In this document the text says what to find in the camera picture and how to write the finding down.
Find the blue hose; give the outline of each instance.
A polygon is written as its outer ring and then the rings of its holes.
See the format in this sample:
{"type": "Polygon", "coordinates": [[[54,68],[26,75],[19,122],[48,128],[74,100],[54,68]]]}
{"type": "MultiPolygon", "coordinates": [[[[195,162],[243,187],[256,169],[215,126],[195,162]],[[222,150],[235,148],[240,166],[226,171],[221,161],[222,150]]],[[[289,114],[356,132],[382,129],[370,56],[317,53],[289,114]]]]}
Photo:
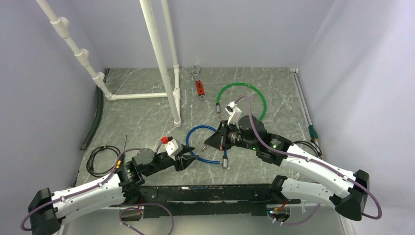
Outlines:
{"type": "MultiPolygon", "coordinates": [[[[215,128],[213,128],[213,127],[211,127],[211,126],[206,126],[206,125],[196,126],[196,127],[194,127],[193,129],[191,129],[191,130],[189,131],[189,133],[187,134],[187,136],[186,136],[186,145],[187,145],[187,146],[190,146],[190,145],[189,145],[189,138],[190,138],[190,135],[191,135],[191,134],[192,134],[195,130],[197,130],[197,129],[201,129],[201,128],[206,128],[206,129],[209,129],[209,130],[212,130],[212,131],[216,132],[216,129],[215,129],[215,128]]],[[[196,156],[196,154],[195,154],[193,151],[191,151],[191,152],[190,152],[190,154],[191,154],[191,155],[193,155],[193,156],[196,156]]],[[[226,150],[224,150],[224,151],[223,151],[223,154],[224,154],[225,156],[227,155],[226,150]]],[[[199,160],[199,161],[201,161],[201,162],[204,162],[204,163],[210,163],[210,164],[220,164],[220,161],[212,161],[212,160],[204,159],[204,158],[201,158],[201,157],[198,157],[198,158],[197,158],[197,160],[199,160]]]]}

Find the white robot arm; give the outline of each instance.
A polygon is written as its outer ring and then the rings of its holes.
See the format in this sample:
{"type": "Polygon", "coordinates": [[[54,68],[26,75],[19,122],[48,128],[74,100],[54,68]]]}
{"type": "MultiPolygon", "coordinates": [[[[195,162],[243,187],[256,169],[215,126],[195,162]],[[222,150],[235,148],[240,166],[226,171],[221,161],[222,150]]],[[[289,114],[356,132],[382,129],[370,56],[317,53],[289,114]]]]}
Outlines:
{"type": "Polygon", "coordinates": [[[140,198],[139,186],[144,184],[143,175],[149,176],[171,166],[181,171],[197,158],[184,155],[194,148],[182,145],[172,137],[165,137],[161,141],[167,152],[157,154],[148,148],[126,150],[118,159],[127,151],[137,150],[138,153],[130,162],[120,167],[115,165],[106,176],[65,190],[51,192],[49,188],[44,188],[38,191],[28,207],[29,214],[21,228],[32,231],[34,235],[52,235],[62,225],[82,215],[140,198]],[[24,227],[28,218],[30,229],[24,227]]]}
{"type": "MultiPolygon", "coordinates": [[[[369,175],[366,172],[344,170],[312,156],[290,140],[267,132],[264,124],[251,114],[239,119],[241,110],[236,104],[239,100],[225,108],[229,119],[220,122],[217,131],[205,140],[205,145],[219,150],[228,150],[233,146],[250,149],[264,162],[295,170],[319,182],[307,183],[276,176],[271,185],[271,195],[276,199],[321,203],[357,221],[366,215],[363,210],[368,194],[374,198],[369,192],[369,175]]],[[[378,209],[378,216],[368,217],[380,218],[380,207],[378,209]]]]}

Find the adjustable wrench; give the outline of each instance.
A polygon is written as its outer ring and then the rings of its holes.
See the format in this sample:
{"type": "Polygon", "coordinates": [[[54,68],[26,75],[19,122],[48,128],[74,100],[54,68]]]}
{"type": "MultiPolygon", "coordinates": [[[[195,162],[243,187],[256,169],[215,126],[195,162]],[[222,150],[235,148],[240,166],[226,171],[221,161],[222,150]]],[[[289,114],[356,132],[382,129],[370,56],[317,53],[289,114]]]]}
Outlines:
{"type": "Polygon", "coordinates": [[[199,78],[200,67],[197,65],[195,65],[194,67],[195,67],[195,70],[191,71],[190,73],[195,77],[196,90],[197,90],[197,94],[199,95],[199,99],[204,100],[206,96],[205,96],[205,90],[203,89],[202,82],[200,81],[200,78],[199,78]]]}

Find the metal connector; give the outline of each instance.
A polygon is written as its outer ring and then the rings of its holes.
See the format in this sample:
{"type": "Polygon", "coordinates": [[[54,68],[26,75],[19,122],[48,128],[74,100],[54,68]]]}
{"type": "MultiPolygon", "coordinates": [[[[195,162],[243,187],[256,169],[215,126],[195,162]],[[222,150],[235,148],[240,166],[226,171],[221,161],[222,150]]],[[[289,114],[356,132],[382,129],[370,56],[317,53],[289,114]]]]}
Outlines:
{"type": "Polygon", "coordinates": [[[221,112],[220,112],[220,105],[219,105],[219,103],[216,103],[216,112],[218,113],[218,114],[220,114],[221,112]]]}
{"type": "Polygon", "coordinates": [[[222,168],[228,169],[228,157],[226,155],[223,155],[223,158],[222,158],[222,168]]]}

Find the green tube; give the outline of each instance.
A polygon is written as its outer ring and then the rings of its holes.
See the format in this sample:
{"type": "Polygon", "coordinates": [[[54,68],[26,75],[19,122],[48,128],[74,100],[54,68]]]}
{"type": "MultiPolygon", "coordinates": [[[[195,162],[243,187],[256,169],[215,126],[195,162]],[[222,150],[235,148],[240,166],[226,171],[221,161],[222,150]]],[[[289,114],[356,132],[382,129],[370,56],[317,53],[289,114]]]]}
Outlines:
{"type": "Polygon", "coordinates": [[[225,86],[224,88],[221,89],[221,91],[218,94],[218,97],[216,98],[216,106],[219,106],[219,101],[220,101],[220,96],[222,95],[222,93],[228,89],[229,87],[233,87],[233,86],[245,86],[245,87],[249,87],[251,89],[253,89],[254,91],[256,91],[256,93],[258,93],[259,96],[261,96],[262,102],[264,103],[264,111],[262,111],[262,115],[258,120],[262,120],[265,116],[265,113],[267,112],[267,102],[265,101],[265,97],[264,95],[253,85],[248,84],[248,83],[243,83],[243,82],[235,82],[235,83],[231,83],[227,86],[225,86]]]}

